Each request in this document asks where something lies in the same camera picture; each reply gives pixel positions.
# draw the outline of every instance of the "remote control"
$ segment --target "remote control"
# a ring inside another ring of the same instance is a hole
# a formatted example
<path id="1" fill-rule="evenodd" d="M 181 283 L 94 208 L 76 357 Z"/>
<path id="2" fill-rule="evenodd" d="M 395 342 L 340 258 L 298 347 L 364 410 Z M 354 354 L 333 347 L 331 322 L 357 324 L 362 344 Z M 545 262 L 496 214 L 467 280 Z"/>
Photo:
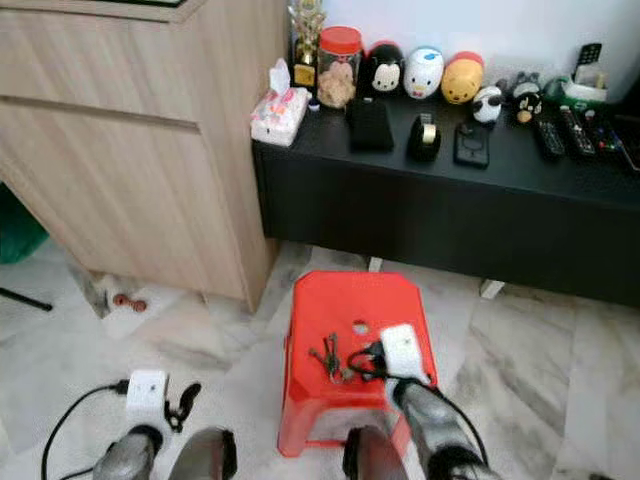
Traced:
<path id="1" fill-rule="evenodd" d="M 590 63 L 597 62 L 598 59 L 600 58 L 601 51 L 602 51 L 601 43 L 588 43 L 587 45 L 583 45 L 582 48 L 580 49 L 580 56 L 578 57 L 576 70 L 580 65 L 589 65 Z"/>
<path id="2" fill-rule="evenodd" d="M 609 120 L 601 114 L 589 110 L 584 115 L 584 129 L 593 146 L 601 153 L 622 152 L 622 142 L 616 136 Z"/>
<path id="3" fill-rule="evenodd" d="M 558 135 L 556 126 L 548 120 L 536 120 L 534 125 L 536 138 L 545 157 L 550 159 L 563 157 L 564 143 Z"/>
<path id="4" fill-rule="evenodd" d="M 580 121 L 567 105 L 560 107 L 560 118 L 565 133 L 569 137 L 569 141 L 576 152 L 585 157 L 594 156 L 596 149 L 593 147 L 589 137 L 587 137 Z"/>

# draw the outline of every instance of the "gold trophy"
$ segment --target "gold trophy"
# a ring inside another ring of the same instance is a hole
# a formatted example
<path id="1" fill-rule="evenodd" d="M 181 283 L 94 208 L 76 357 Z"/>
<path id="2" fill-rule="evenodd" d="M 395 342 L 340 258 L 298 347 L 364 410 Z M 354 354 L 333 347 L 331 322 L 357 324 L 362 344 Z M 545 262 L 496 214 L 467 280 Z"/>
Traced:
<path id="1" fill-rule="evenodd" d="M 298 34 L 293 82 L 311 89 L 316 85 L 318 37 L 327 14 L 321 11 L 322 0 L 295 0 L 288 8 L 291 24 Z"/>

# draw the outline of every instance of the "panda figure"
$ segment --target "panda figure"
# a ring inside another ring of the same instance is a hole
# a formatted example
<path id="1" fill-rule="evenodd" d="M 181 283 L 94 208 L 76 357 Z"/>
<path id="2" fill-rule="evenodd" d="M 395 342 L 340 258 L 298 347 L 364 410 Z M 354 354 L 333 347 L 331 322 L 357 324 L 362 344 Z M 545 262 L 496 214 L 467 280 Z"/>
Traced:
<path id="1" fill-rule="evenodd" d="M 373 45 L 366 59 L 366 91 L 368 95 L 395 93 L 402 83 L 404 57 L 393 42 L 381 41 Z"/>
<path id="2" fill-rule="evenodd" d="M 476 121 L 489 126 L 496 123 L 502 110 L 506 86 L 507 81 L 502 79 L 495 85 L 484 87 L 473 97 L 473 118 Z"/>

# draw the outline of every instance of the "stool hole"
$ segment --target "stool hole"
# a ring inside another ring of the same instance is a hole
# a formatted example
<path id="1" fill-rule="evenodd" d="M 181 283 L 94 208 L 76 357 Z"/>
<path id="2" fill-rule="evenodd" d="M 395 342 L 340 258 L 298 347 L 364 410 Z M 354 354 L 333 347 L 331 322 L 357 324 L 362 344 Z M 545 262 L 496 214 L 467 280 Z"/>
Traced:
<path id="1" fill-rule="evenodd" d="M 353 331 L 356 335 L 366 335 L 369 333 L 369 325 L 364 320 L 356 320 L 353 322 Z"/>

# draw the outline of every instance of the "console leg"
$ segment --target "console leg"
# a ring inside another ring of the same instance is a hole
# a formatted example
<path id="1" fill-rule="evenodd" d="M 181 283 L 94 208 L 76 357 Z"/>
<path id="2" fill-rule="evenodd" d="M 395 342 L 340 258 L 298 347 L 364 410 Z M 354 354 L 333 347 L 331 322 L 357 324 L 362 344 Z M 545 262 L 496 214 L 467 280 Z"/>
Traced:
<path id="1" fill-rule="evenodd" d="M 369 271 L 379 272 L 382 270 L 382 259 L 380 257 L 369 258 Z"/>
<path id="2" fill-rule="evenodd" d="M 482 285 L 480 285 L 480 296 L 487 300 L 493 300 L 500 290 L 502 290 L 502 287 L 504 287 L 504 282 L 486 279 L 482 282 Z"/>

